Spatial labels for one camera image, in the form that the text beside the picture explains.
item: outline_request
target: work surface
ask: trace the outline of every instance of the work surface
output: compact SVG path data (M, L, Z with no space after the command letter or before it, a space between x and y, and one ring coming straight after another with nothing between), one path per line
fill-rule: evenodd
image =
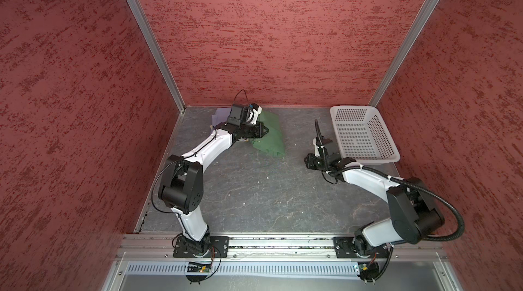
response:
M387 203L355 185L332 185L319 171L305 168L313 152L314 119L326 138L336 142L328 108L264 108L278 114L286 156L273 158L250 143L224 151L204 173L202 215L211 233L324 232L343 234L389 216ZM190 107L178 127L173 154L182 155L210 135L215 107ZM393 164L373 166L397 176ZM168 210L156 198L156 206ZM142 231L180 232L175 215L152 206Z

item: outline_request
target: red wallpaper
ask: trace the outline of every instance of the red wallpaper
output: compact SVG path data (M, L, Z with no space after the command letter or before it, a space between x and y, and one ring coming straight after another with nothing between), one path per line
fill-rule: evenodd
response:
M423 0L140 0L188 105L367 105Z
M125 0L0 0L0 288L98 290L177 111Z
M444 247L467 290L523 289L522 22L522 0L441 0L379 105L402 176L465 217Z

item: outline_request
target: robotic arm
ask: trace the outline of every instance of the robotic arm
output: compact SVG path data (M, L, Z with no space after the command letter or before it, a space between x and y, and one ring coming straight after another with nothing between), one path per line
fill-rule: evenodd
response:
M203 220L200 202L203 196L203 173L220 153L244 138L261 138L269 132L258 116L257 104L233 104L227 122L220 123L201 144L181 157L171 155L166 161L158 189L163 200L178 216L183 229L182 242L195 256L205 255L210 246L209 226Z
M446 200L426 189L418 178L404 180L391 177L373 168L363 166L352 158L341 158L337 144L324 138L315 121L317 137L313 140L314 153L305 157L308 169L328 173L336 180L355 184L380 197L389 204L390 218L372 222L355 232L350 250L360 257L368 257L384 244L411 243L421 240L450 241L464 232L464 221L459 212ZM447 206L458 221L458 229L445 237L430 236L445 223L434 198Z

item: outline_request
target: laundry basket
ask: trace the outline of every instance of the laundry basket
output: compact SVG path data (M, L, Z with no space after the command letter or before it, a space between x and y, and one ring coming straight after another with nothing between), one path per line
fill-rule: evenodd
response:
M342 157L352 157L365 165L400 160L400 153L375 107L334 106L330 117Z

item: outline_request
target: green cloth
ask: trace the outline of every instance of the green cloth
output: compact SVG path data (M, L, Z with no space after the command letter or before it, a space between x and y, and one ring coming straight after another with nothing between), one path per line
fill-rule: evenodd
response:
M253 139L251 141L253 147L272 157L285 156L284 136L281 133L278 115L262 110L258 120L269 128L269 132L260 139Z

